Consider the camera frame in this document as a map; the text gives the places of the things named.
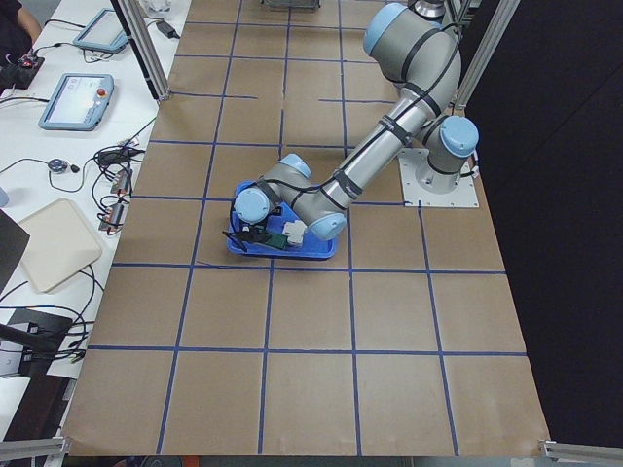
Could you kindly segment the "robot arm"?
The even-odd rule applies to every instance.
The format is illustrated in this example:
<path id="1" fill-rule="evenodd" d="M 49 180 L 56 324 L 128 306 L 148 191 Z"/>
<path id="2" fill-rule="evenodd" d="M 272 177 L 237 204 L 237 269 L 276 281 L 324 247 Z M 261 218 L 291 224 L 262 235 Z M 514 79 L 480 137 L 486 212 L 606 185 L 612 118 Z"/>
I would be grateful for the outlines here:
<path id="1" fill-rule="evenodd" d="M 434 26 L 406 6 L 383 6 L 363 39 L 367 55 L 383 75 L 399 85 L 399 98 L 349 156 L 320 184 L 296 154 L 278 161 L 236 196 L 226 235 L 241 245 L 269 238 L 263 221 L 287 204 L 321 240 L 339 235 L 346 211 L 363 190 L 423 129 L 440 121 L 454 96 L 461 72 L 459 38 Z"/>

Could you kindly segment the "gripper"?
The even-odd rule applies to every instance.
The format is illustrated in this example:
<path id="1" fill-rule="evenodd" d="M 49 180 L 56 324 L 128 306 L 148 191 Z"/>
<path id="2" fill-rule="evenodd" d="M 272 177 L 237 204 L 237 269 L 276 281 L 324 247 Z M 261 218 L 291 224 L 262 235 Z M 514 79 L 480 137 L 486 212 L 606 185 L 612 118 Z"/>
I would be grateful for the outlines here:
<path id="1" fill-rule="evenodd" d="M 271 239 L 272 234 L 267 230 L 265 223 L 248 224 L 241 222 L 239 224 L 238 237 L 243 242 L 266 244 Z"/>

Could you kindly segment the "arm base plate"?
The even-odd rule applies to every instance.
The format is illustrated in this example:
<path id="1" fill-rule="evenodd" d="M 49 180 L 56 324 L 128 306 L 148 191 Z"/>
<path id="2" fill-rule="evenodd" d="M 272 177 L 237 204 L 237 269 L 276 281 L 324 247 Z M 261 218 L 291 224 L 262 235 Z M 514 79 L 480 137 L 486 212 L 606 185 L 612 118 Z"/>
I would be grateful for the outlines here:
<path id="1" fill-rule="evenodd" d="M 398 165 L 404 204 L 409 207 L 478 208 L 474 179 L 468 161 L 460 172 L 440 174 L 428 164 L 427 149 L 403 149 Z"/>

